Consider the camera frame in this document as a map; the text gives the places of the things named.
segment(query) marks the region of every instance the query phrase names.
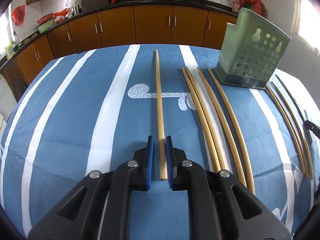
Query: tablecloth pattern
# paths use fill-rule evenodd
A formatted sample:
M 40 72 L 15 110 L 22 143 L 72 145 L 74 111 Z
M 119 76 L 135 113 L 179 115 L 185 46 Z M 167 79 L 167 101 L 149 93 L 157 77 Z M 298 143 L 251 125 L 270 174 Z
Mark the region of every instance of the tablecloth pattern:
M 8 120 L 3 148 L 0 197 L 23 234 L 92 170 L 108 172 L 155 138 L 151 189 L 133 192 L 130 238 L 188 239 L 185 191 L 172 192 L 159 179 L 154 50 L 160 58 L 165 134 L 187 158 L 212 170 L 204 135 L 180 68 L 188 66 L 218 131 L 228 169 L 236 174 L 217 113 L 196 71 L 200 67 L 223 101 L 206 67 L 220 51 L 185 45 L 130 45 L 91 50 L 51 61 L 28 87 Z M 276 69 L 309 120 L 320 112 L 303 84 Z M 272 76 L 278 87 L 283 87 Z M 310 145 L 314 177 L 305 179 L 289 131 L 263 90 L 222 86 L 240 124 L 249 152 L 256 196 L 294 233 L 313 205 L 320 175 L 319 140 Z

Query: countertop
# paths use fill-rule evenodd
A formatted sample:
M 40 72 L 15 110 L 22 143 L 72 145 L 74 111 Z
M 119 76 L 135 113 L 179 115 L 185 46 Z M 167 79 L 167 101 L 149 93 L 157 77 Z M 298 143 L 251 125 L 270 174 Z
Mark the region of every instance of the countertop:
M 63 22 L 60 22 L 58 24 L 55 24 L 53 27 L 50 29 L 46 30 L 45 32 L 39 34 L 35 38 L 33 38 L 31 41 L 29 41 L 26 45 L 21 47 L 16 51 L 16 53 L 9 59 L 7 60 L 1 67 L 0 71 L 3 70 L 9 63 L 17 57 L 26 47 L 28 47 L 31 43 L 42 37 L 43 35 L 46 35 L 48 32 L 54 30 L 55 28 L 68 23 L 72 20 L 78 19 L 82 16 L 86 16 L 92 13 L 108 10 L 108 9 L 113 9 L 113 8 L 118 8 L 118 7 L 123 7 L 123 6 L 134 6 L 134 5 L 148 5 L 148 4 L 168 4 L 168 5 L 180 5 L 180 6 L 188 6 L 188 7 L 194 7 L 194 8 L 200 8 L 200 9 L 206 9 L 206 10 L 212 10 L 212 11 L 217 11 L 217 12 L 222 12 L 229 14 L 234 17 L 238 17 L 237 14 L 233 13 L 231 11 L 231 7 L 225 6 L 220 3 L 212 2 L 209 0 L 118 0 L 117 3 L 115 4 L 108 4 L 105 6 L 101 6 L 98 8 L 94 8 L 85 12 L 82 12 L 80 14 L 77 14 L 71 18 L 68 18 L 64 20 Z

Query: plastic bowl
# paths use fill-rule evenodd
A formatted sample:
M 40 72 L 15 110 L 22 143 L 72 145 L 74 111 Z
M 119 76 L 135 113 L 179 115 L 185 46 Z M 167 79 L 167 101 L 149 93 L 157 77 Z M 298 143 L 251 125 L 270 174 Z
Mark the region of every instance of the plastic bowl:
M 38 26 L 38 27 L 37 27 L 37 30 L 38 30 L 40 33 L 43 33 L 43 32 L 45 32 L 52 24 L 54 24 L 54 19 L 51 19 L 51 20 L 45 22 L 44 24 Z

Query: red plastic bag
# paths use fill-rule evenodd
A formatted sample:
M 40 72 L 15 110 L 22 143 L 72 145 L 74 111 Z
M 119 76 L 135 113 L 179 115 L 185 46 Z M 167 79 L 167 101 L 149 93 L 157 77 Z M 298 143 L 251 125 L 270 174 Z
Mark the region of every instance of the red plastic bag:
M 16 26 L 20 26 L 24 22 L 25 5 L 20 5 L 12 11 L 11 18 Z

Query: wooden chopstick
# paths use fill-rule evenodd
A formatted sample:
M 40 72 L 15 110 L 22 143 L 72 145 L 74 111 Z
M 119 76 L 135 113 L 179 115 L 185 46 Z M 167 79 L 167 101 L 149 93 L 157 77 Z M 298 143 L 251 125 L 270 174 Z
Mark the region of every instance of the wooden chopstick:
M 191 81 L 191 84 L 193 86 L 193 89 L 195 90 L 196 95 L 197 95 L 197 97 L 199 99 L 200 106 L 201 106 L 201 108 L 202 108 L 202 110 L 204 112 L 204 117 L 205 117 L 205 119 L 206 119 L 206 121 L 208 123 L 209 130 L 210 130 L 210 133 L 211 133 L 211 137 L 213 139 L 213 143 L 214 143 L 214 146 L 215 146 L 217 154 L 218 154 L 220 167 L 221 167 L 222 170 L 227 170 L 226 162 L 225 162 L 224 156 L 222 154 L 222 149 L 221 149 L 221 145 L 220 145 L 220 142 L 219 142 L 219 139 L 218 139 L 218 135 L 217 135 L 216 129 L 215 129 L 213 123 L 212 123 L 212 119 L 210 117 L 208 108 L 204 103 L 204 99 L 203 99 L 203 97 L 202 97 L 202 95 L 200 93 L 198 85 L 196 84 L 196 81 L 193 78 L 193 76 L 192 76 L 190 70 L 188 69 L 188 67 L 186 67 L 186 70 L 187 70 L 187 74 L 189 76 L 189 79 Z
M 162 92 L 160 80 L 160 64 L 159 54 L 156 49 L 156 92 L 157 92 L 157 120 L 158 120 L 158 140 L 159 140 L 159 166 L 160 179 L 167 179 L 167 159 L 165 157 L 165 136 L 164 136 L 164 122 L 162 109 Z
M 196 110 L 197 110 L 197 113 L 198 113 L 198 116 L 199 116 L 199 119 L 200 119 L 201 127 L 202 127 L 202 130 L 203 130 L 203 133 L 204 133 L 204 138 L 205 138 L 205 141 L 207 142 L 207 146 L 208 146 L 208 150 L 209 150 L 209 154 L 210 154 L 210 158 L 211 158 L 211 162 L 212 162 L 213 171 L 215 173 L 217 173 L 217 172 L 219 172 L 221 170 L 221 167 L 220 167 L 220 162 L 219 162 L 219 158 L 218 158 L 218 155 L 217 155 L 217 151 L 216 151 L 216 148 L 215 148 L 214 143 L 213 143 L 213 139 L 212 139 L 211 134 L 210 134 L 210 130 L 209 130 L 209 126 L 208 126 L 207 120 L 205 119 L 204 112 L 203 112 L 203 110 L 201 108 L 199 99 L 198 99 L 198 97 L 196 95 L 196 92 L 195 92 L 195 90 L 194 90 L 194 88 L 193 88 L 193 86 L 191 84 L 191 81 L 190 81 L 186 71 L 184 70 L 183 67 L 181 68 L 181 70 L 182 70 L 183 76 L 184 76 L 184 78 L 185 78 L 185 80 L 187 82 L 187 86 L 189 88 L 193 103 L 195 104 L 195 107 L 196 107 Z
M 280 101 L 278 100 L 278 98 L 276 97 L 276 95 L 274 94 L 274 92 L 268 86 L 268 84 L 266 84 L 265 89 L 266 89 L 267 93 L 269 94 L 270 98 L 276 104 L 280 114 L 282 115 L 282 118 L 284 119 L 285 124 L 287 125 L 287 128 L 288 128 L 290 135 L 292 137 L 293 144 L 295 145 L 295 148 L 298 153 L 302 173 L 304 173 L 306 178 L 308 178 L 309 172 L 308 172 L 307 167 L 305 166 L 306 160 L 302 154 L 302 146 L 301 146 L 300 141 L 298 140 L 298 135 L 296 134 L 296 131 L 294 130 L 293 125 L 291 124 L 289 116 L 288 116 L 287 112 L 285 111 L 284 107 L 282 106 L 282 104 L 280 103 Z
M 236 118 L 235 113 L 233 112 L 233 109 L 231 107 L 231 104 L 225 94 L 225 92 L 223 91 L 219 81 L 217 80 L 217 78 L 215 77 L 215 75 L 212 73 L 212 71 L 210 70 L 210 68 L 207 68 L 207 70 L 209 71 L 210 76 L 212 77 L 221 97 L 222 100 L 227 108 L 227 111 L 230 115 L 231 118 L 231 122 L 233 124 L 233 127 L 235 128 L 235 132 L 239 141 L 239 145 L 240 145 L 240 149 L 241 149 L 241 154 L 242 154 L 242 158 L 243 158 L 243 162 L 244 162 L 244 168 L 245 168 L 245 173 L 246 173 L 246 177 L 247 177 L 247 186 L 248 189 L 251 191 L 252 194 L 255 195 L 255 190 L 254 190 L 254 181 L 253 181 L 253 174 L 252 174 L 252 168 L 251 168 L 251 163 L 250 163 L 250 158 L 249 158 L 249 154 L 248 154 L 248 150 L 247 147 L 245 145 L 244 142 L 244 138 L 238 123 L 238 120 Z
M 298 111 L 298 114 L 300 116 L 300 118 L 302 119 L 302 121 L 304 122 L 305 119 L 304 119 L 304 116 L 300 110 L 300 107 L 298 106 L 298 103 L 297 101 L 294 99 L 294 97 L 291 95 L 289 89 L 287 88 L 287 86 L 282 82 L 282 80 L 279 78 L 279 76 L 276 74 L 276 78 L 279 80 L 279 82 L 281 83 L 281 85 L 283 86 L 284 90 L 287 92 L 288 96 L 290 97 L 291 101 L 293 102 L 294 106 L 296 107 L 297 111 Z M 312 137 L 311 137 L 311 134 L 310 134 L 310 131 L 308 129 L 307 130 L 307 134 L 308 134 L 308 138 L 309 138 L 309 141 L 310 143 L 312 143 Z
M 237 149 L 237 146 L 236 146 L 236 143 L 235 143 L 235 140 L 232 136 L 232 133 L 231 133 L 231 130 L 230 130 L 230 127 L 228 125 L 228 122 L 226 120 L 226 117 L 225 115 L 223 114 L 223 111 L 222 111 L 222 108 L 215 96 L 215 94 L 213 93 L 210 85 L 209 85 L 209 82 L 207 81 L 207 79 L 204 77 L 202 71 L 200 70 L 199 67 L 197 67 L 197 70 L 198 70 L 198 73 L 201 77 L 201 80 L 202 82 L 204 83 L 204 86 L 210 96 L 210 99 L 217 111 L 217 114 L 218 114 L 218 117 L 220 119 L 220 122 L 222 124 L 222 127 L 223 127 L 223 130 L 226 134 L 226 137 L 227 137 L 227 140 L 228 140 L 228 143 L 229 143 L 229 146 L 230 146 L 230 150 L 231 150 L 231 153 L 232 153 L 232 157 L 233 157 L 233 160 L 234 160 L 234 163 L 235 163 L 235 167 L 236 167 L 236 171 L 237 171 L 237 175 L 238 175 L 238 179 L 239 181 L 246 187 L 247 186 L 247 183 L 245 181 L 245 177 L 244 177 L 244 172 L 243 172 L 243 168 L 242 168 L 242 164 L 241 164 L 241 161 L 240 161 L 240 157 L 239 157 L 239 153 L 238 153 L 238 149 Z
M 307 143 L 307 138 L 298 122 L 297 117 L 295 116 L 291 106 L 289 105 L 289 102 L 287 101 L 287 99 L 284 97 L 283 93 L 280 91 L 280 89 L 273 83 L 271 82 L 271 84 L 273 85 L 273 87 L 275 88 L 277 94 L 279 95 L 279 97 L 281 98 L 281 100 L 284 102 L 284 105 L 286 106 L 286 108 L 288 109 L 295 126 L 297 127 L 299 136 L 301 138 L 302 144 L 303 144 L 303 148 L 304 148 L 304 152 L 307 156 L 307 165 L 308 165 L 308 170 L 309 170 L 309 174 L 310 174 L 310 178 L 313 179 L 313 165 L 312 165 L 312 159 L 311 159 L 311 153 L 310 153 L 310 149 L 308 147 L 308 143 Z

